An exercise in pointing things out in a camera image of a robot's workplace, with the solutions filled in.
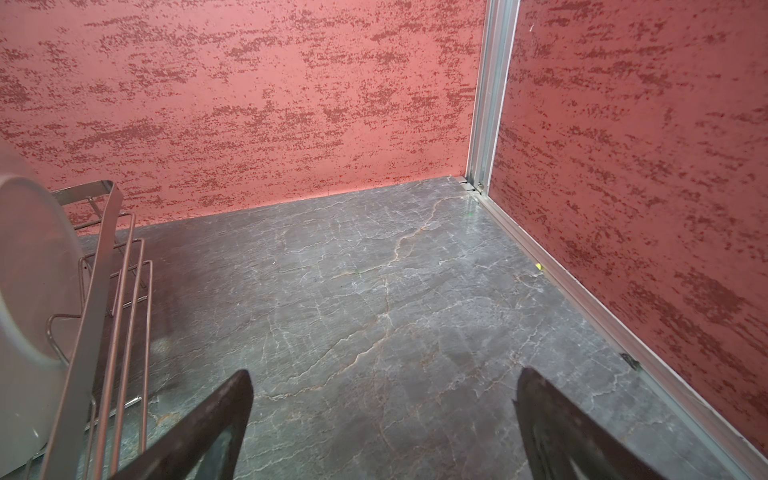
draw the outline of dark red patch on wall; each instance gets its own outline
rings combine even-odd
[[[482,0],[11,0],[0,131],[144,223],[464,174]]]
[[[521,3],[491,197],[764,453],[768,4]]]

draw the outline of pink wall panel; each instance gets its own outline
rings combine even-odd
[[[482,0],[23,0],[3,136],[145,223],[463,174]]]
[[[491,197],[768,446],[768,3],[524,0]]]

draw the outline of textured red wall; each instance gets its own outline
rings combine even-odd
[[[21,0],[3,136],[145,223],[464,174],[483,0]]]
[[[768,446],[768,3],[524,0],[491,197]]]

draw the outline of red wall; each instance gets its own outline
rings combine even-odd
[[[482,0],[23,0],[0,128],[145,223],[464,174]]]
[[[768,3],[524,0],[490,194],[768,445]]]

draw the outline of marble surface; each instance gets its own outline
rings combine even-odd
[[[150,441],[248,369],[237,478],[530,478],[512,404],[528,365],[668,478],[729,478],[452,178],[141,236]]]

